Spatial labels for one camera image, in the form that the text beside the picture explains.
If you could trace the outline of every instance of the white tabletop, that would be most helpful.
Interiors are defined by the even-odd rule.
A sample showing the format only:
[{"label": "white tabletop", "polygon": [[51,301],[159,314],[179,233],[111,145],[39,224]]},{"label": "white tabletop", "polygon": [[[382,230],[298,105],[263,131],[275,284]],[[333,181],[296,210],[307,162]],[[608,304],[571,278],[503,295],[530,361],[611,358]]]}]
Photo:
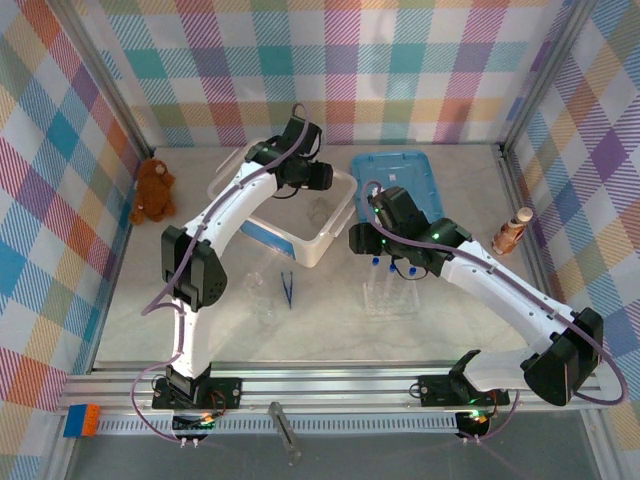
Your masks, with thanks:
[{"label": "white tabletop", "polygon": [[[514,212],[508,206],[498,167],[489,146],[327,146],[321,161],[349,172],[360,153],[419,149],[431,163],[445,216],[490,249],[491,238]],[[181,227],[210,202],[207,187],[231,148],[160,149],[176,176],[177,214],[161,223],[133,228],[98,351],[98,361],[163,360],[173,345],[173,314],[140,311],[164,283],[160,236],[168,225]],[[503,351],[525,346],[504,320],[480,301],[429,275],[416,282],[420,310],[393,317],[367,316],[362,283],[371,257],[354,255],[348,229],[354,215],[318,265],[308,269],[238,232],[221,261],[228,276],[222,299],[202,315],[215,317],[210,332],[212,360],[457,360],[470,349]],[[527,281],[521,247],[500,261]],[[289,308],[280,273],[294,273]],[[243,279],[260,272],[271,298],[274,321],[253,314]]]}]

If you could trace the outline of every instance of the plastic container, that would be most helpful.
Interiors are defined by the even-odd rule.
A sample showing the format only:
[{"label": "plastic container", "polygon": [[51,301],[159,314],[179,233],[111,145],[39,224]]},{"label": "plastic container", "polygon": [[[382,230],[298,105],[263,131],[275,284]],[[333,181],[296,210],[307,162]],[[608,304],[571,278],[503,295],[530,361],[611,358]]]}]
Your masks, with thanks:
[{"label": "plastic container", "polygon": [[[216,190],[231,179],[229,173],[235,174],[248,149],[259,141],[261,139],[253,140],[251,145],[237,150],[218,168],[220,175],[208,189],[209,198],[215,198]],[[334,168],[329,190],[301,189],[288,200],[270,198],[253,212],[240,230],[300,265],[312,268],[354,214],[356,187],[355,178]],[[291,191],[283,189],[276,195],[284,196]]]},{"label": "plastic container", "polygon": [[360,188],[369,180],[377,180],[383,189],[393,186],[405,188],[431,223],[444,217],[440,193],[429,159],[419,150],[356,155],[351,161],[351,173],[358,182],[356,206],[361,222],[366,222],[367,217],[360,202]]}]

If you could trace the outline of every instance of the plaid backdrop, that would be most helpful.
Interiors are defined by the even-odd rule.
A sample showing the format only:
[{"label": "plaid backdrop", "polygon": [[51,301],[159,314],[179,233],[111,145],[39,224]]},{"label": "plaid backdrop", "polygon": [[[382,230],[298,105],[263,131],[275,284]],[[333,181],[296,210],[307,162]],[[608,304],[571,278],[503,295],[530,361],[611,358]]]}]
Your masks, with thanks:
[{"label": "plaid backdrop", "polygon": [[571,0],[74,3],[149,143],[177,147],[279,133],[296,100],[329,143],[495,141]]},{"label": "plaid backdrop", "polygon": [[0,479],[35,477],[111,289],[137,155],[45,0],[0,2]]},{"label": "plaid backdrop", "polygon": [[601,1],[516,153],[562,301],[605,319],[630,383],[614,409],[640,471],[640,0]]}]

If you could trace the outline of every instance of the teddy bear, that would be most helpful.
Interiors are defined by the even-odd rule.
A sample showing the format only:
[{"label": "teddy bear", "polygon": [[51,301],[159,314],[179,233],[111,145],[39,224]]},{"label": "teddy bear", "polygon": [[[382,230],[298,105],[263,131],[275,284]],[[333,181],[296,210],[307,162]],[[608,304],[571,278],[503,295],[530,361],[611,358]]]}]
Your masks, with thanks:
[{"label": "teddy bear", "polygon": [[159,222],[166,216],[174,215],[176,207],[171,201],[174,182],[175,177],[161,160],[150,158],[142,162],[133,209],[129,215],[131,223],[140,225],[145,216],[153,222]]}]

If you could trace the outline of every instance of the blue block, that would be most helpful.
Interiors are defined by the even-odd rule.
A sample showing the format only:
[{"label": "blue block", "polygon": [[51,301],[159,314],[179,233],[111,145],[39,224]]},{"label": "blue block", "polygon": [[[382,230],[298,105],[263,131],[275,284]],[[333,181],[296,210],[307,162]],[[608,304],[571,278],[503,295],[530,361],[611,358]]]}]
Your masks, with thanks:
[{"label": "blue block", "polygon": [[72,405],[69,407],[67,415],[67,423],[64,426],[63,437],[81,437],[82,427],[84,425],[84,417],[87,414],[86,405]]}]

